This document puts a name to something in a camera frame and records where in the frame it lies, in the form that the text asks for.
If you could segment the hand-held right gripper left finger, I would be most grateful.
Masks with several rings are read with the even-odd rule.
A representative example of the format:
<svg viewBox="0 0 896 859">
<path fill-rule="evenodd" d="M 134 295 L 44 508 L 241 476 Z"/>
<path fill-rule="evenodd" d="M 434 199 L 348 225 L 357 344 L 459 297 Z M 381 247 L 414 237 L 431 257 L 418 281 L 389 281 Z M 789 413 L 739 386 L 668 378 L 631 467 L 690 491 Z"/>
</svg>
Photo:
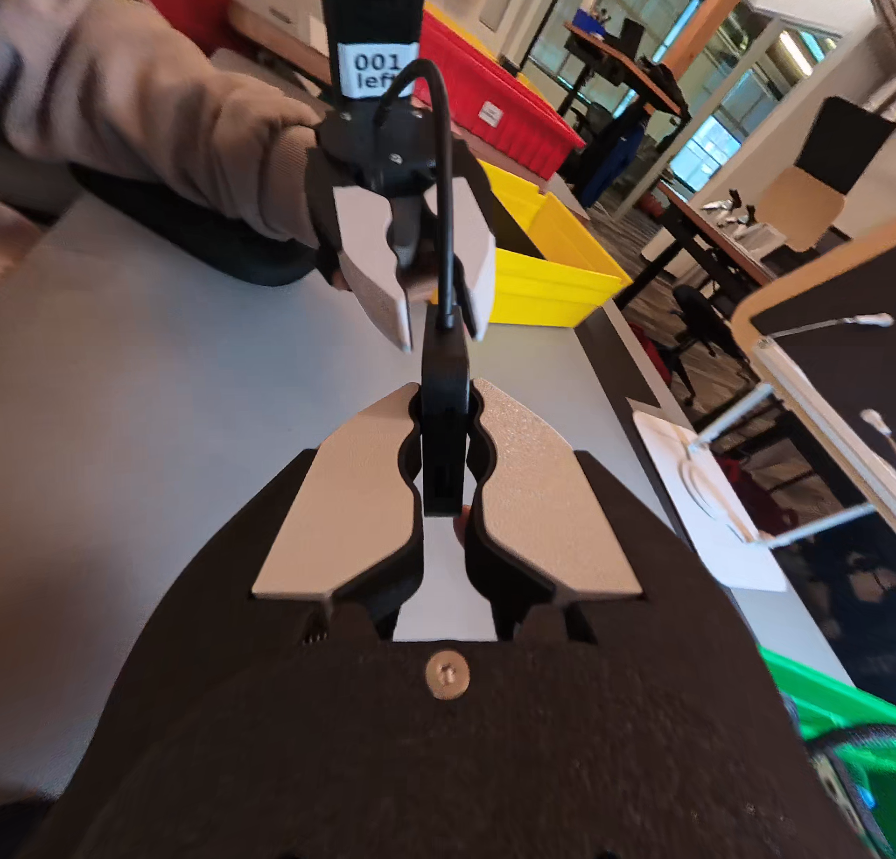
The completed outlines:
<svg viewBox="0 0 896 859">
<path fill-rule="evenodd" d="M 369 405 L 315 451 L 252 584 L 257 599 L 363 606 L 381 637 L 424 575 L 420 385 Z"/>
</svg>

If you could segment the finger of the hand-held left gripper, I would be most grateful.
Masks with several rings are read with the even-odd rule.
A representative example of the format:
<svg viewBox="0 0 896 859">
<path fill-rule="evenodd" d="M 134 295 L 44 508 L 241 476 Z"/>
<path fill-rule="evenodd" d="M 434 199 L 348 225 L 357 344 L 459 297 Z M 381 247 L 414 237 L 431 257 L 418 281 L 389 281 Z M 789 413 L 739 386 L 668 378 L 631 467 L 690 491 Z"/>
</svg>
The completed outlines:
<svg viewBox="0 0 896 859">
<path fill-rule="evenodd" d="M 422 287 L 430 286 L 427 301 L 437 296 L 437 270 L 434 258 L 436 186 L 424 193 L 422 211 Z M 454 177 L 454 258 L 460 273 L 454 276 L 458 304 L 469 309 L 470 337 L 482 342 L 492 315 L 496 296 L 496 237 L 485 214 L 479 208 L 473 189 L 463 177 Z"/>
<path fill-rule="evenodd" d="M 364 314 L 392 345 L 412 351 L 409 303 L 397 278 L 398 259 L 387 240 L 389 200 L 360 186 L 333 189 L 342 247 L 342 275 Z"/>
</svg>

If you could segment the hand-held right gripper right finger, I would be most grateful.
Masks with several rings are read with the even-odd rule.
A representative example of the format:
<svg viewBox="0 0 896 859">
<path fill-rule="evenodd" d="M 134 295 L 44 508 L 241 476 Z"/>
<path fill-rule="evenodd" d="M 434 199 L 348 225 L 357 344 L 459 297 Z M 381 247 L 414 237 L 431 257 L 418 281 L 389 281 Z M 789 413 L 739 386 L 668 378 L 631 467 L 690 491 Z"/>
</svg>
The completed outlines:
<svg viewBox="0 0 896 859">
<path fill-rule="evenodd" d="M 518 627 L 534 606 L 642 597 L 569 442 L 488 380 L 472 382 L 470 400 L 465 567 L 496 627 Z"/>
</svg>

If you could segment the yellow plastic bin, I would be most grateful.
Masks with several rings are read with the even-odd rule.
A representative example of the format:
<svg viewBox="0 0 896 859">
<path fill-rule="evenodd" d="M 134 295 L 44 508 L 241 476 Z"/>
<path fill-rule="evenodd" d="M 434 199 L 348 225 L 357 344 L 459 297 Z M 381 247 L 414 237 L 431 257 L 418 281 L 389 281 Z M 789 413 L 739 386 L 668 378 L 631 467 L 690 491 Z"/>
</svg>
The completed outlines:
<svg viewBox="0 0 896 859">
<path fill-rule="evenodd" d="M 574 328 L 631 283 L 556 195 L 457 151 L 454 177 L 469 182 L 496 237 L 489 324 Z"/>
</svg>

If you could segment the black usb hub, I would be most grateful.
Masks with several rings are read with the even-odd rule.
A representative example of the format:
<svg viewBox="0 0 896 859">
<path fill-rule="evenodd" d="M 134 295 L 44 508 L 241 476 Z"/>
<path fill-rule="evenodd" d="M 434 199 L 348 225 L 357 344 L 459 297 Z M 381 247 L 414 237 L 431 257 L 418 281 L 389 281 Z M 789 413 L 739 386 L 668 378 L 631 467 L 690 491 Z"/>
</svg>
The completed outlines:
<svg viewBox="0 0 896 859">
<path fill-rule="evenodd" d="M 469 357 L 457 306 L 454 326 L 440 326 L 439 307 L 427 306 L 421 358 L 420 430 L 423 512 L 462 512 L 469 417 Z"/>
</svg>

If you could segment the green plastic bin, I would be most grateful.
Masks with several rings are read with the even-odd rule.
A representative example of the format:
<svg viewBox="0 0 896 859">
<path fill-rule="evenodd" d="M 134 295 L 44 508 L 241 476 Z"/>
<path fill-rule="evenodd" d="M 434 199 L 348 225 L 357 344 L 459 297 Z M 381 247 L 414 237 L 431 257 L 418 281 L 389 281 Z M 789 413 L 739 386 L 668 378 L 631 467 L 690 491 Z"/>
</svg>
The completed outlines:
<svg viewBox="0 0 896 859">
<path fill-rule="evenodd" d="M 894 857 L 894 706 L 765 648 L 759 651 L 813 770 L 813 751 L 843 761 L 874 817 L 871 843 L 860 841 L 871 857 Z"/>
</svg>

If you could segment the silver usb hub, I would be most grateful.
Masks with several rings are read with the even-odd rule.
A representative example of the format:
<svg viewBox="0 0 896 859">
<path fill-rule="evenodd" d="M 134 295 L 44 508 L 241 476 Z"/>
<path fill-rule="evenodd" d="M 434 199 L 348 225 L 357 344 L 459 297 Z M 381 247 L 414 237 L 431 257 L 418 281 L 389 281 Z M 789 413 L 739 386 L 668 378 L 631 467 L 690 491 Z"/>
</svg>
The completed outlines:
<svg viewBox="0 0 896 859">
<path fill-rule="evenodd" d="M 874 817 L 846 765 L 832 753 L 813 751 L 811 759 L 825 792 L 847 826 L 860 840 L 870 844 L 873 838 L 869 823 Z"/>
</svg>

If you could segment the person's left forearm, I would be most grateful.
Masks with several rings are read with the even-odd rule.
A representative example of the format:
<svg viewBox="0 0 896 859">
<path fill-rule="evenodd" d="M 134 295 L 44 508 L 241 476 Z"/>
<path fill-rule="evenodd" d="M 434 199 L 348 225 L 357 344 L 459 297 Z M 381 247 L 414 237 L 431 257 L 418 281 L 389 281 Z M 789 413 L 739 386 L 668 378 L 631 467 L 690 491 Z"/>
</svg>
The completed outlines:
<svg viewBox="0 0 896 859">
<path fill-rule="evenodd" d="M 316 248 L 306 195 L 319 116 L 216 69 L 147 0 L 1 0 L 2 140 L 173 192 Z"/>
</svg>

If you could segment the person's left hand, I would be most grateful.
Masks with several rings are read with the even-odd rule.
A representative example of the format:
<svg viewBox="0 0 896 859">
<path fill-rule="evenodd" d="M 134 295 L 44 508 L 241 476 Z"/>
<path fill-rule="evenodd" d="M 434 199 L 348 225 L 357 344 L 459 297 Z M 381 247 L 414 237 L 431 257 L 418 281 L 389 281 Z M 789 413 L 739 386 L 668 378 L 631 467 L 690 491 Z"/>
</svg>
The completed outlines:
<svg viewBox="0 0 896 859">
<path fill-rule="evenodd" d="M 339 156 L 339 147 L 333 140 L 338 129 L 336 121 L 343 117 L 342 111 L 330 111 L 314 127 L 315 145 L 308 150 L 304 188 L 308 215 L 318 244 L 316 268 L 330 286 L 350 293 L 352 288 L 342 272 L 342 237 L 334 200 L 335 188 L 357 184 L 355 168 Z"/>
</svg>

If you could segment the black mesh wrist rest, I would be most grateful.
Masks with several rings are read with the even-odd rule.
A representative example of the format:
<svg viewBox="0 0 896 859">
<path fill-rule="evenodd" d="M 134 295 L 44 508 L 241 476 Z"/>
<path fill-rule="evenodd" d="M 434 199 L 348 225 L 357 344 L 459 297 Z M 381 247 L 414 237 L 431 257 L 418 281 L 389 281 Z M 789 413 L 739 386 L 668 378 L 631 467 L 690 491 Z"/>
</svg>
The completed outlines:
<svg viewBox="0 0 896 859">
<path fill-rule="evenodd" d="M 85 191 L 237 281 L 279 288 L 315 269 L 314 249 L 294 239 L 266 237 L 240 219 L 181 197 L 163 183 L 119 177 L 76 163 L 68 169 Z"/>
</svg>

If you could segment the blue jacket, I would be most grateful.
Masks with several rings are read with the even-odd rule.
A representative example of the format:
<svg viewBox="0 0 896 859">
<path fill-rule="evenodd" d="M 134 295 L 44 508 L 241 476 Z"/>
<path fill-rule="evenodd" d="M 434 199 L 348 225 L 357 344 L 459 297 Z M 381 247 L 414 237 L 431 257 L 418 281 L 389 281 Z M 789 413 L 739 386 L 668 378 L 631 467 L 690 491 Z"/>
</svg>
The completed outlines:
<svg viewBox="0 0 896 859">
<path fill-rule="evenodd" d="M 575 195 L 584 209 L 590 209 L 635 159 L 643 142 L 646 126 L 645 119 L 634 124 L 582 182 Z"/>
</svg>

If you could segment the red bag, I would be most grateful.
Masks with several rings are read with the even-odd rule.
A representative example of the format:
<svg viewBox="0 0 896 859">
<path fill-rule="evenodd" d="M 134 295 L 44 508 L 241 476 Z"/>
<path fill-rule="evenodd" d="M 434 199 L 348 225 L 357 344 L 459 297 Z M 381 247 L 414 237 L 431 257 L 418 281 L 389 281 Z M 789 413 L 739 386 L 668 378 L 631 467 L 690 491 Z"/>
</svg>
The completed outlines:
<svg viewBox="0 0 896 859">
<path fill-rule="evenodd" d="M 631 328 L 634 337 L 644 350 L 644 353 L 651 361 L 651 364 L 656 369 L 665 385 L 669 387 L 672 381 L 672 373 L 669 371 L 665 361 L 663 360 L 661 352 L 659 351 L 660 346 L 658 346 L 639 325 L 629 322 L 629 327 Z"/>
</svg>

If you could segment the black office chair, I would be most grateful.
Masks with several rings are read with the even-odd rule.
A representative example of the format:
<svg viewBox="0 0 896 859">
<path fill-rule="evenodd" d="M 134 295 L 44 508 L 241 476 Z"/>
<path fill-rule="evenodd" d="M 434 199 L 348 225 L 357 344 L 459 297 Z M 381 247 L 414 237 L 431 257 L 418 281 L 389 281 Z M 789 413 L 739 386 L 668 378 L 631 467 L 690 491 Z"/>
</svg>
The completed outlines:
<svg viewBox="0 0 896 859">
<path fill-rule="evenodd" d="M 672 313 L 683 321 L 685 329 L 677 336 L 674 345 L 657 344 L 656 348 L 669 374 L 678 376 L 686 389 L 685 407 L 693 407 L 696 392 L 682 359 L 696 345 L 703 345 L 711 357 L 721 352 L 736 363 L 745 382 L 754 383 L 756 379 L 748 367 L 745 354 L 736 344 L 727 321 L 717 313 L 711 301 L 689 285 L 675 287 L 672 296 L 677 305 Z"/>
</svg>

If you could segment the black standing desk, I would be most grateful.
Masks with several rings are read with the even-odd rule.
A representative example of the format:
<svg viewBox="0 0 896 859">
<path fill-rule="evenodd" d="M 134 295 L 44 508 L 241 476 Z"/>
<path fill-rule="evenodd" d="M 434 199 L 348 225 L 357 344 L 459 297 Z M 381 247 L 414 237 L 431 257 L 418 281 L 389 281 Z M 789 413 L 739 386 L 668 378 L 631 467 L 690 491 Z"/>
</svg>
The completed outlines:
<svg viewBox="0 0 896 859">
<path fill-rule="evenodd" d="M 631 58 L 604 37 L 583 31 L 573 22 L 566 21 L 564 27 L 568 35 L 565 49 L 581 61 L 583 68 L 557 109 L 559 115 L 566 114 L 587 81 L 602 77 L 608 81 L 617 80 L 632 91 L 635 96 L 633 106 L 649 113 L 665 113 L 684 123 L 691 120 L 678 83 L 672 76 L 660 74 L 660 64 Z"/>
</svg>

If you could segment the brown wooden desk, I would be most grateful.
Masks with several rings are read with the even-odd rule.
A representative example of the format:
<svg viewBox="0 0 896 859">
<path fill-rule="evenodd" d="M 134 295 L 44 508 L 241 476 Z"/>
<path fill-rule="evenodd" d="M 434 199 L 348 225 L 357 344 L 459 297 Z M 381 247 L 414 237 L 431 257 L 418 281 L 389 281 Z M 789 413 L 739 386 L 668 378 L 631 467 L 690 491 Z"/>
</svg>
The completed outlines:
<svg viewBox="0 0 896 859">
<path fill-rule="evenodd" d="M 659 223 L 672 241 L 647 265 L 644 275 L 657 277 L 678 254 L 685 252 L 699 266 L 704 280 L 715 285 L 713 295 L 721 298 L 723 312 L 728 315 L 748 295 L 777 278 L 761 260 L 755 260 L 702 213 L 690 207 L 665 181 L 659 181 L 657 189 L 668 201 Z"/>
</svg>

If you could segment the tan and black chair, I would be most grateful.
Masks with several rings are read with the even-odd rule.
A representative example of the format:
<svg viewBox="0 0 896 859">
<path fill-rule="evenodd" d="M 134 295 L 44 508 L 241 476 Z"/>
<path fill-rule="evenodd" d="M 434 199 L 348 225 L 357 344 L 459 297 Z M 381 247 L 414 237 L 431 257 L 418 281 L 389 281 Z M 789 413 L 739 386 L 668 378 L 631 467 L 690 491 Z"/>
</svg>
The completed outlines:
<svg viewBox="0 0 896 859">
<path fill-rule="evenodd" d="M 798 157 L 760 196 L 756 222 L 795 252 L 814 249 L 893 132 L 890 120 L 838 96 L 825 98 Z"/>
</svg>

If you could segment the wooden post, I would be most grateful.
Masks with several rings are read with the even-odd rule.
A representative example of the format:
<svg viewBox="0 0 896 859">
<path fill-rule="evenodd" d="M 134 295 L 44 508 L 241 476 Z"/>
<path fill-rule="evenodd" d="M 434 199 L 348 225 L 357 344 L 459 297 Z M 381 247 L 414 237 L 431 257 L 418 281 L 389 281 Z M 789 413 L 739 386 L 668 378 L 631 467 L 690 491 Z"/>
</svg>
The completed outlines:
<svg viewBox="0 0 896 859">
<path fill-rule="evenodd" d="M 662 58 L 673 77 L 680 79 L 702 53 L 712 36 L 741 0 L 703 0 Z"/>
</svg>

